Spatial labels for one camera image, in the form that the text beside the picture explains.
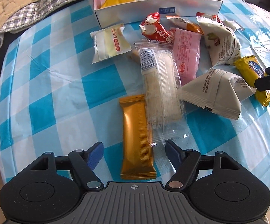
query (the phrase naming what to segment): crosshair symbol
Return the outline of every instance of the crosshair symbol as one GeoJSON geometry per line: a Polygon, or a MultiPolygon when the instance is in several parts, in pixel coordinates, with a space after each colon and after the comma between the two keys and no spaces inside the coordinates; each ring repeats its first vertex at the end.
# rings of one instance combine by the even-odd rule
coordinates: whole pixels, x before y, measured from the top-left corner
{"type": "Polygon", "coordinates": [[[132,185],[130,188],[132,188],[132,189],[138,189],[140,187],[138,185],[132,185]]]}

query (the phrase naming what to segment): box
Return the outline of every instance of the box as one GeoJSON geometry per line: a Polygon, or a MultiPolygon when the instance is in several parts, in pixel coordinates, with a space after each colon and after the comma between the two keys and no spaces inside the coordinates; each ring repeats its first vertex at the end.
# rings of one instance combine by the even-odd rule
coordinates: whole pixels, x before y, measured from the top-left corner
{"type": "Polygon", "coordinates": [[[210,15],[218,14],[221,0],[136,0],[101,8],[105,0],[94,0],[94,10],[100,26],[106,28],[118,23],[143,21],[150,13],[159,12],[165,16],[179,15],[193,17],[197,12],[210,15]]]}

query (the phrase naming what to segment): blue label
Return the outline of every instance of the blue label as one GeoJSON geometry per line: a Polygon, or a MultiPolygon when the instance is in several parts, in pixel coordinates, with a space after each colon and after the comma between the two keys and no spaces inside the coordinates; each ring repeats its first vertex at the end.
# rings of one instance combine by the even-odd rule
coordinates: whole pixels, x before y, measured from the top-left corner
{"type": "Polygon", "coordinates": [[[253,69],[253,71],[256,72],[259,77],[263,77],[264,71],[261,69],[260,65],[251,60],[249,61],[249,66],[253,69]]]}
{"type": "Polygon", "coordinates": [[[161,7],[159,8],[159,14],[175,13],[175,7],[161,7]]]}

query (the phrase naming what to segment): tablecloth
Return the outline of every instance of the tablecloth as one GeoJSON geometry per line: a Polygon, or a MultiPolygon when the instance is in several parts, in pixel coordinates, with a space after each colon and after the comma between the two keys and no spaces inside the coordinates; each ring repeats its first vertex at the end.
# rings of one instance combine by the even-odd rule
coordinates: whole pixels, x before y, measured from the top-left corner
{"type": "MultiPolygon", "coordinates": [[[[242,56],[255,54],[270,66],[270,28],[242,0],[222,0],[222,18],[235,20],[242,56]]],[[[125,25],[129,41],[142,38],[139,23],[125,25]]],[[[28,29],[8,48],[0,79],[0,170],[6,183],[46,151],[66,155],[97,141],[104,157],[94,170],[107,181],[122,181],[123,115],[120,97],[143,93],[140,65],[127,54],[91,65],[90,32],[99,30],[93,0],[84,0],[28,29]]],[[[197,76],[211,67],[204,39],[197,76]]],[[[238,73],[234,67],[219,66],[238,73]]],[[[173,140],[202,154],[221,150],[249,169],[270,189],[270,106],[254,96],[242,103],[239,120],[186,104],[182,135],[173,140]]],[[[164,184],[174,169],[164,143],[154,146],[157,178],[164,184]]],[[[200,176],[209,174],[203,170],[200,176]]],[[[69,177],[68,172],[59,172],[69,177]]]]}

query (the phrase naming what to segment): blue oval logo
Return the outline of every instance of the blue oval logo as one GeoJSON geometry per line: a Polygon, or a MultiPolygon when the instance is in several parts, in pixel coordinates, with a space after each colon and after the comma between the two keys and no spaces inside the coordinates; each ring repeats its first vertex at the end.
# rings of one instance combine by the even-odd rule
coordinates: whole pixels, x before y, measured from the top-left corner
{"type": "Polygon", "coordinates": [[[261,69],[260,65],[258,65],[255,61],[249,61],[249,66],[252,68],[253,71],[256,72],[256,74],[259,77],[263,77],[264,76],[264,71],[261,69]]]}

